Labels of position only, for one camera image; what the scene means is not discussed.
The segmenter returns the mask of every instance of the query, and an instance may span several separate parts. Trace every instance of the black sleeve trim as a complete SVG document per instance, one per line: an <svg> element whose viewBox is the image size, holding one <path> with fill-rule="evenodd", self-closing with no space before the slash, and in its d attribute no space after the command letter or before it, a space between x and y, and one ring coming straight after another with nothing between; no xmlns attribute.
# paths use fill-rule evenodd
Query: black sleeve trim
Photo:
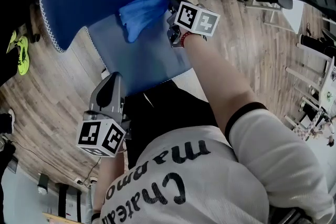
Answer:
<svg viewBox="0 0 336 224"><path fill-rule="evenodd" d="M95 213L92 215L91 222L93 222L95 219L100 218L100 213Z"/></svg>
<svg viewBox="0 0 336 224"><path fill-rule="evenodd" d="M241 107L240 109L238 109L233 115L232 117L229 119L229 121L227 122L227 125L225 127L225 138L227 139L227 141L230 143L230 140L229 140L229 135L230 135L230 131L231 131L231 128L232 126L235 124L235 122L237 120L239 120L239 118L243 115L245 115L247 112L250 112L252 110L256 110L256 109L266 109L267 108L259 103L259 102L253 102L253 103L250 103L250 104L246 104L245 106Z"/></svg>

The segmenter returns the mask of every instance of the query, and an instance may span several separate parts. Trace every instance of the forearm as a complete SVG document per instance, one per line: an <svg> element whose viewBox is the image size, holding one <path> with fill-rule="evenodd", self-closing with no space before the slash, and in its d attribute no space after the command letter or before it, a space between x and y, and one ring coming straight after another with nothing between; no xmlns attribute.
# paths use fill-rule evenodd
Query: forearm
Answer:
<svg viewBox="0 0 336 224"><path fill-rule="evenodd" d="M96 192L94 194L93 212L100 212L104 196L111 183L124 173L124 154L119 153L115 158L101 158Z"/></svg>
<svg viewBox="0 0 336 224"><path fill-rule="evenodd" d="M184 47L219 128L225 131L230 117L245 104L256 102L248 81L215 48L199 35L189 35Z"/></svg>

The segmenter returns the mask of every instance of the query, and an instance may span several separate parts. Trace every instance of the wooden floor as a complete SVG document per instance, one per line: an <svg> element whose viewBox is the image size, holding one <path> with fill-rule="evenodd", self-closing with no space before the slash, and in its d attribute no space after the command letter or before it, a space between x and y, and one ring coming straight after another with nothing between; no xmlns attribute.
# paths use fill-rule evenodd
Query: wooden floor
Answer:
<svg viewBox="0 0 336 224"><path fill-rule="evenodd" d="M285 67L300 71L302 63L321 72L323 62L296 48L298 36L294 33L265 25L263 21L269 16L265 12L246 9L236 0L190 1L202 3L221 15L209 44L245 74L269 110L280 119L295 113L300 96L297 92L292 94L295 80L285 72ZM305 7L303 33L307 22L314 35L320 37L319 12ZM29 72L25 76L17 74L0 88L1 108L12 107L16 113L12 140L55 166L16 145L23 170L36 179L38 173L45 173L54 182L74 185L72 180L77 176L85 178L97 161L75 147L75 137L89 97L101 81L103 64L84 30L66 53L59 54L47 36L39 12L35 26L41 40L29 45ZM314 72L307 72L311 78L316 77Z"/></svg>

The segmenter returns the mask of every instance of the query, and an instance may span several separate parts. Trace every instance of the white t-shirt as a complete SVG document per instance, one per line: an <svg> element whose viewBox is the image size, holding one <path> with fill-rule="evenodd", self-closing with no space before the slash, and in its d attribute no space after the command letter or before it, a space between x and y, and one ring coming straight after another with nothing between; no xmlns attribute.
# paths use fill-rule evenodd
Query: white t-shirt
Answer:
<svg viewBox="0 0 336 224"><path fill-rule="evenodd" d="M168 132L116 179L93 223L267 223L269 205L300 207L317 223L334 215L314 153L272 113L253 110L223 133Z"/></svg>

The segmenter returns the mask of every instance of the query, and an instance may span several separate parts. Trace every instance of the white cube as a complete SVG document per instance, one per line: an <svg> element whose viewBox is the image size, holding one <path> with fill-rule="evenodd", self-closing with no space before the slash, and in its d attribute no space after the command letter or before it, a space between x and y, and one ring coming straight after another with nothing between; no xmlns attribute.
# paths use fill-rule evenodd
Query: white cube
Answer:
<svg viewBox="0 0 336 224"><path fill-rule="evenodd" d="M208 9L181 2L174 23L192 33L212 37L219 18L219 14Z"/></svg>
<svg viewBox="0 0 336 224"><path fill-rule="evenodd" d="M115 157L126 132L113 119L82 121L76 146L93 156Z"/></svg>

